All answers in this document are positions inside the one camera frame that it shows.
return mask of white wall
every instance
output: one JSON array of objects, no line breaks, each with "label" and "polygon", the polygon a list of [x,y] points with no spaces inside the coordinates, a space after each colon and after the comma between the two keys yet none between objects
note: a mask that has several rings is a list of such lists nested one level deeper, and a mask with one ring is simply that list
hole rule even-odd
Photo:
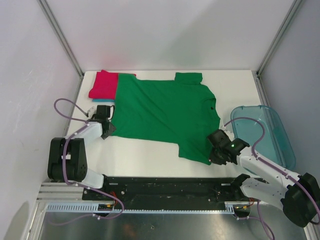
[{"label": "white wall", "polygon": [[293,0],[48,0],[85,70],[256,70]]},{"label": "white wall", "polygon": [[320,1],[307,0],[262,75],[292,144],[296,171],[320,183]]},{"label": "white wall", "polygon": [[0,32],[0,239],[17,240],[67,123],[54,100],[73,99],[79,78],[36,0],[2,1]]}]

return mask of green shirt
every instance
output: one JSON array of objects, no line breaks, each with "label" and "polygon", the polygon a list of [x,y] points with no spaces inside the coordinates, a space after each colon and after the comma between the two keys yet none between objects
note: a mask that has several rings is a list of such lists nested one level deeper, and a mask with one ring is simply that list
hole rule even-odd
[{"label": "green shirt", "polygon": [[207,136],[219,128],[215,95],[201,73],[174,80],[139,80],[119,74],[113,136],[178,144],[179,157],[210,165]]}]

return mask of teal plastic bin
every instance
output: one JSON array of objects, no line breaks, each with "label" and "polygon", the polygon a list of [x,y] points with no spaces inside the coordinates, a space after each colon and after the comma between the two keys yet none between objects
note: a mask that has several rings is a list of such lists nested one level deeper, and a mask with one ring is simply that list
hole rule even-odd
[{"label": "teal plastic bin", "polygon": [[[249,117],[258,120],[265,128],[265,136],[255,150],[276,164],[293,170],[296,157],[278,113],[268,106],[238,106],[231,113],[231,119]],[[261,126],[249,119],[232,122],[235,138],[252,146],[262,135]]]}]

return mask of red cloth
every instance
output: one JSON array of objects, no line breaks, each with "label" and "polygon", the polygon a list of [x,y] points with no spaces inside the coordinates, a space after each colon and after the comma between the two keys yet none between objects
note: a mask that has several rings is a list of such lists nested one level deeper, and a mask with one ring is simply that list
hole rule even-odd
[{"label": "red cloth", "polygon": [[105,70],[96,73],[93,88],[89,91],[91,99],[115,99],[118,86],[118,73]]}]

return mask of gray floor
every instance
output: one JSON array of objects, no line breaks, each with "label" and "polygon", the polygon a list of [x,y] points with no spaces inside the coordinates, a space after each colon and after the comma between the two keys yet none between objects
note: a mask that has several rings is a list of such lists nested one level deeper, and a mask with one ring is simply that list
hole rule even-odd
[{"label": "gray floor", "polygon": [[[257,216],[257,206],[252,216]],[[306,240],[303,228],[272,206],[261,206],[264,220],[277,240]],[[267,240],[256,220],[237,221],[226,214],[130,214],[113,220],[85,217],[65,226],[52,226],[83,213],[47,213],[41,240]]]}]

